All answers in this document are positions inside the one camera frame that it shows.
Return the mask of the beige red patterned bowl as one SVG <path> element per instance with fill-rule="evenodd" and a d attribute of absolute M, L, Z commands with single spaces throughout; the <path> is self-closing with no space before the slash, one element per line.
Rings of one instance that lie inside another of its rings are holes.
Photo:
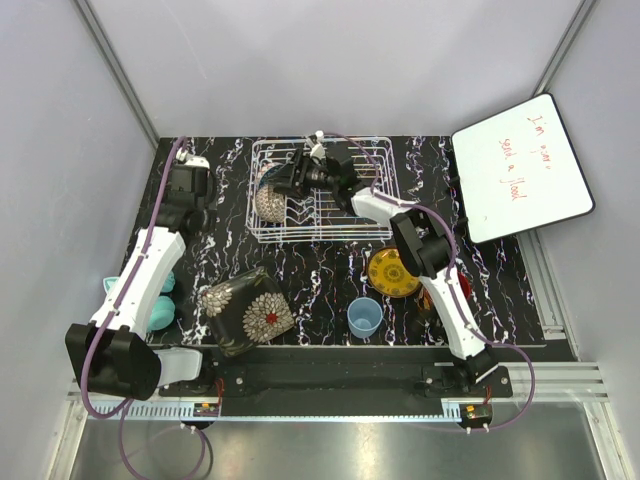
<path fill-rule="evenodd" d="M 256 193 L 254 208 L 260 220 L 281 224 L 286 216 L 286 197 L 276 193 L 272 185 L 265 184 Z"/>

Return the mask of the blue red patterned bowl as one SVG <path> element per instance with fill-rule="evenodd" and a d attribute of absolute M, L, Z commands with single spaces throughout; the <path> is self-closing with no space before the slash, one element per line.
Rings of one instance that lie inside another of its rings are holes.
<path fill-rule="evenodd" d="M 257 175 L 257 191 L 267 187 L 277 187 L 286 183 L 286 165 L 282 163 L 268 163 L 261 167 Z"/>

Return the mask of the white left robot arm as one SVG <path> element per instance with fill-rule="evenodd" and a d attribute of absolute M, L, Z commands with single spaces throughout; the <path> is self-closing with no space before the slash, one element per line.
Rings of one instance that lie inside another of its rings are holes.
<path fill-rule="evenodd" d="M 72 324 L 65 345 L 83 394 L 147 400 L 160 387 L 181 382 L 196 396 L 215 386 L 216 372 L 202 353 L 185 347 L 155 350 L 145 337 L 153 307 L 190 243 L 214 221 L 216 180 L 209 162 L 179 150 L 136 244 L 101 307 L 86 324 Z"/>

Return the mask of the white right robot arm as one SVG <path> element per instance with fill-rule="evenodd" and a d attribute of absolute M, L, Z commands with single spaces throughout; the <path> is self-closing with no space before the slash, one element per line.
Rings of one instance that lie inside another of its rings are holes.
<path fill-rule="evenodd" d="M 454 357 L 455 387 L 470 397 L 488 387 L 498 362 L 473 319 L 455 266 L 456 241 L 439 214 L 378 190 L 361 179 L 352 159 L 320 159 L 302 149 L 261 181 L 296 199 L 313 189 L 327 191 L 342 211 L 390 229 L 403 266 L 427 291 L 443 324 Z"/>

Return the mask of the black floral square plate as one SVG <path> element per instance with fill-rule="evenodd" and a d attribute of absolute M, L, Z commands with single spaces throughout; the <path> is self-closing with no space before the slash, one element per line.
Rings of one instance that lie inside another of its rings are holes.
<path fill-rule="evenodd" d="M 228 358 L 266 344 L 296 324 L 280 286 L 263 267 L 204 288 L 198 305 Z"/>

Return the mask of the yellow patterned plate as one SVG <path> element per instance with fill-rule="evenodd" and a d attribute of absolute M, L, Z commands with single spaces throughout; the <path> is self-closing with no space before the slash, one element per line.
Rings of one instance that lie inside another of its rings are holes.
<path fill-rule="evenodd" d="M 395 247 L 377 250 L 368 261 L 366 275 L 376 291 L 391 298 L 409 297 L 421 288 L 420 281 L 405 268 Z"/>

